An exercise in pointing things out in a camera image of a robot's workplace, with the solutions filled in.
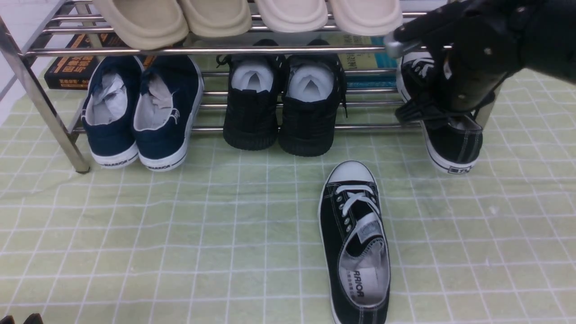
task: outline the shoe rack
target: shoe rack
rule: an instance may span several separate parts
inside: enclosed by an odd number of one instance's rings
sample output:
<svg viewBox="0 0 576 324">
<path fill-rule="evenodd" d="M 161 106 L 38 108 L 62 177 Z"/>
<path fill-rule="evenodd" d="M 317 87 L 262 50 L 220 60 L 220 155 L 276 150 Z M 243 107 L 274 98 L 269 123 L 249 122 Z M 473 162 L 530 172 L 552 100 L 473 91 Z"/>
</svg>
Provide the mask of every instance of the shoe rack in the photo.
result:
<svg viewBox="0 0 576 324">
<path fill-rule="evenodd" d="M 109 55 L 219 55 L 219 54 L 303 54 L 303 53 L 372 53 L 385 51 L 384 46 L 326 46 L 326 47 L 305 47 L 305 46 L 278 46 L 278 47 L 183 47 L 183 48 L 166 48 L 153 51 L 140 51 L 132 48 L 102 48 L 98 39 L 98 33 L 113 32 L 111 27 L 97 26 L 96 22 L 104 22 L 105 20 L 101 15 L 92 14 L 90 11 L 90 3 L 92 0 L 60 0 L 58 6 L 49 13 L 47 18 L 40 24 L 40 27 L 32 36 L 29 42 L 23 48 L 19 48 L 8 31 L 2 17 L 0 17 L 0 51 L 6 58 L 8 64 L 14 71 L 16 77 L 22 83 L 26 93 L 36 106 L 39 114 L 44 119 L 46 125 L 58 141 L 62 150 L 70 160 L 76 172 L 85 174 L 90 171 L 90 165 L 84 159 L 76 146 L 76 140 L 80 134 L 84 132 L 82 125 L 79 122 L 80 110 L 78 110 L 73 122 L 70 125 L 65 125 L 54 105 L 46 95 L 41 87 L 38 79 L 32 72 L 32 65 L 37 57 L 48 56 L 109 56 Z M 73 9 L 76 9 L 76 14 L 71 14 Z M 426 14 L 426 12 L 404 12 L 404 18 L 417 18 Z M 322 27 L 320 32 L 338 31 L 337 26 L 331 19 L 329 14 L 328 24 Z M 259 14 L 252 15 L 253 27 L 250 33 L 267 33 L 271 32 L 263 24 L 257 22 L 261 21 Z M 82 25 L 76 27 L 63 27 L 63 22 L 79 22 Z M 48 41 L 53 35 L 78 35 L 87 34 L 91 48 L 46 48 Z M 347 75 L 375 75 L 375 74 L 395 74 L 395 70 L 391 69 L 378 69 L 378 70 L 354 70 L 346 71 Z M 203 71 L 204 77 L 226 77 L 227 72 L 216 71 Z M 397 93 L 396 88 L 369 88 L 369 89 L 349 89 L 348 95 L 381 95 L 388 93 Z M 211 91 L 207 89 L 204 92 L 205 96 L 219 96 L 226 97 L 226 91 Z M 354 109 L 358 107 L 398 107 L 402 104 L 401 101 L 349 101 L 348 108 Z M 201 110 L 220 109 L 225 110 L 226 104 L 202 104 Z M 476 121 L 484 126 L 492 106 L 482 109 L 477 115 Z M 419 123 L 411 123 L 409 125 L 401 126 L 399 123 L 387 124 L 342 124 L 336 125 L 339 131 L 380 131 L 380 130 L 409 130 L 420 128 Z M 194 127 L 193 132 L 221 132 L 221 125 Z"/>
</svg>

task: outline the canvas sneaker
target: canvas sneaker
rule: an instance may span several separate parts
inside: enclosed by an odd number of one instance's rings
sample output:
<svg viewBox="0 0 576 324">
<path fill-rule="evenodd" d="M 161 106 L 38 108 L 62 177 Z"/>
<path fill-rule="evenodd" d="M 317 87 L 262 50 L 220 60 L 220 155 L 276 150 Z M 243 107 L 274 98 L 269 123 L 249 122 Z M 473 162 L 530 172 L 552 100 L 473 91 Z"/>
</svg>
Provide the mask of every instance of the canvas sneaker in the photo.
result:
<svg viewBox="0 0 576 324">
<path fill-rule="evenodd" d="M 309 46 L 328 45 L 313 40 Z M 346 108 L 346 76 L 338 55 L 292 55 L 285 63 L 282 126 L 278 142 L 297 156 L 320 156 L 334 141 L 336 112 Z"/>
<path fill-rule="evenodd" d="M 337 324 L 384 323 L 390 257 L 374 177 L 362 163 L 338 165 L 320 196 L 332 315 Z"/>
<path fill-rule="evenodd" d="M 416 96 L 429 82 L 434 60 L 428 52 L 412 52 L 402 57 L 396 70 L 398 92 L 404 102 Z M 482 127 L 471 114 L 420 122 L 426 148 L 434 166 L 448 174 L 466 174 L 476 164 L 482 148 Z"/>
<path fill-rule="evenodd" d="M 254 46 L 277 46 L 263 39 Z M 224 140 L 237 149 L 262 150 L 278 137 L 276 105 L 283 88 L 284 55 L 227 55 L 218 64 L 230 66 Z"/>
<path fill-rule="evenodd" d="M 143 73 L 133 130 L 140 161 L 152 171 L 184 162 L 204 81 L 192 58 L 159 56 Z"/>
<path fill-rule="evenodd" d="M 92 157 L 103 168 L 125 167 L 138 159 L 131 122 L 143 70 L 135 56 L 108 56 L 90 78 L 81 120 Z"/>
</svg>

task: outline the slipper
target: slipper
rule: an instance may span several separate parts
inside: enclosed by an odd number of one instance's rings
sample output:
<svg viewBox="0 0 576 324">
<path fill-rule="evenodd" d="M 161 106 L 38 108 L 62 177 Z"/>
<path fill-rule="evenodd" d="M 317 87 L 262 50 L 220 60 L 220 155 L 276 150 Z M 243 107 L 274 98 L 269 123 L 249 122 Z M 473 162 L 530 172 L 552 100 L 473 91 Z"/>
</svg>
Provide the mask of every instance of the slipper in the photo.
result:
<svg viewBox="0 0 576 324">
<path fill-rule="evenodd" d="M 262 21 L 275 32 L 315 31 L 328 22 L 324 0 L 256 0 Z"/>
<path fill-rule="evenodd" d="M 236 36 L 252 27 L 246 0 L 179 0 L 190 31 L 202 37 Z"/>
<path fill-rule="evenodd" d="M 386 35 L 402 24 L 399 0 L 329 0 L 336 25 L 361 36 Z"/>
<path fill-rule="evenodd" d="M 94 6 L 130 47 L 153 50 L 188 36 L 176 0 L 94 0 Z"/>
</svg>

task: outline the robotic hand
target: robotic hand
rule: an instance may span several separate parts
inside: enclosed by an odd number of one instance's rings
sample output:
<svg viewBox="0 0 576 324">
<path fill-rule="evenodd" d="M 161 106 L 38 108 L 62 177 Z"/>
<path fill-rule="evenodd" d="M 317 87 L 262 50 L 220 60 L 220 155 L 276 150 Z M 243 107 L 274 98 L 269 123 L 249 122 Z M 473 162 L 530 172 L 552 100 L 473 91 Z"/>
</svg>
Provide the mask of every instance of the robotic hand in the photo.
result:
<svg viewBox="0 0 576 324">
<path fill-rule="evenodd" d="M 464 115 L 523 68 L 576 84 L 576 0 L 453 2 L 384 43 L 392 58 L 426 46 L 437 63 L 426 89 L 396 111 L 400 123 Z"/>
</svg>

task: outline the white toe cap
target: white toe cap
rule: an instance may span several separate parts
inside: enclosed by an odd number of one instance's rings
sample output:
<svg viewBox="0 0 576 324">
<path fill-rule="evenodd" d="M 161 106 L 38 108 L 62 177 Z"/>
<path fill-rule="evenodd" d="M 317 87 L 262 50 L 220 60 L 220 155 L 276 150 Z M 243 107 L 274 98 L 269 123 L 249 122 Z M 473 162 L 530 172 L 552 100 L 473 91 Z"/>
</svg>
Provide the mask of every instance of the white toe cap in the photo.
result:
<svg viewBox="0 0 576 324">
<path fill-rule="evenodd" d="M 330 178 L 328 178 L 328 183 L 341 181 L 375 182 L 370 170 L 358 161 L 342 162 L 334 168 Z"/>
</svg>

